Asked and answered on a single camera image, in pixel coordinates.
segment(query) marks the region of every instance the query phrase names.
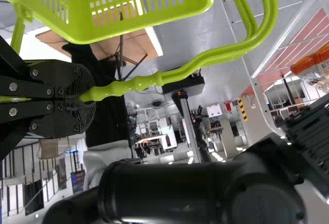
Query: screw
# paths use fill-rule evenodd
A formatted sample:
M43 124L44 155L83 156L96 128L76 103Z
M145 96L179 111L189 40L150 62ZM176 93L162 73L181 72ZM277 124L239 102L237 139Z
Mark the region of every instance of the screw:
M64 90L63 90L62 88L59 88L59 89L58 89L58 94L59 94L60 96L64 95Z
M33 129L33 130L36 130L36 129L38 129L38 124L36 124L36 123L33 123L33 124L32 124L32 129Z
M33 76L38 76L39 75L39 71L38 70L36 70L36 69L34 69L33 71L32 71L32 74L33 74Z
M16 91L16 90L17 90L17 87L18 87L18 85L17 85L16 83L11 83L11 84L9 85L9 89L10 89L11 91Z
M58 111L63 111L64 110L63 103L59 103L57 109L58 109Z
M75 126L73 127L73 130L74 130L74 132L75 132L75 133L77 133L77 132L78 132L78 130L79 130L79 127L78 127L78 125L75 125Z
M14 117L14 116L16 116L17 115L17 109L16 108L11 108L10 110L9 110L9 115L11 116L11 117Z

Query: lime green shopping basket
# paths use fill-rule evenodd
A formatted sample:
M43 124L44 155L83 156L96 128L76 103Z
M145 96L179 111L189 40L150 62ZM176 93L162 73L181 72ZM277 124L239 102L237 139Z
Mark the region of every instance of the lime green shopping basket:
M213 0L8 0L72 43L113 36L202 13Z
M87 44L206 11L214 0L8 0L17 13L11 46L19 52L24 32L23 21L35 17L65 39ZM83 102L121 96L149 86L162 86L186 78L201 67L234 61L255 49L269 36L278 18L278 0L262 0L264 18L260 27L246 0L234 0L247 37L243 42L207 50L179 69L93 87L84 93Z

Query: plastic basket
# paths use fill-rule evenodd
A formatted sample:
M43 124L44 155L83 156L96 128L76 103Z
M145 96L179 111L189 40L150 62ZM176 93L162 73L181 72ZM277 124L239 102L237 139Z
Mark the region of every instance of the plastic basket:
M202 13L214 0L8 1L23 5L23 15L33 16L70 42L89 44Z

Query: basket handle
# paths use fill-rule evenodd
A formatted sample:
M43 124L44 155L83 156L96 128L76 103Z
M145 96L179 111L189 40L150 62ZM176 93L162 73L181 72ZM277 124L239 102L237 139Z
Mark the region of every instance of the basket handle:
M130 91L142 91L150 86L163 86L168 83L183 80L201 67L234 61L247 52L259 46L272 32L278 18L278 0L262 0L264 5L264 19L258 28L257 22L246 0L234 0L243 24L247 30L247 37L243 42L207 50L184 66L166 72L141 77L137 76L126 82L112 82L106 87L92 87L80 96L82 102L101 101L109 96L121 96Z

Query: yellow and black warning label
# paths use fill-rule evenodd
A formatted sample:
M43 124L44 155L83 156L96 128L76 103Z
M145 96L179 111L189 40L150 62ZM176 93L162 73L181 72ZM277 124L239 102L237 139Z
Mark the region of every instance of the yellow and black warning label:
M243 116L243 120L244 120L244 121L248 121L248 117L247 117L247 115L246 115L246 110L245 110L245 107L243 106L242 99L239 98L239 99L237 100L237 102L238 102L239 107L240 107L240 109L241 109L241 113L242 113L242 116Z

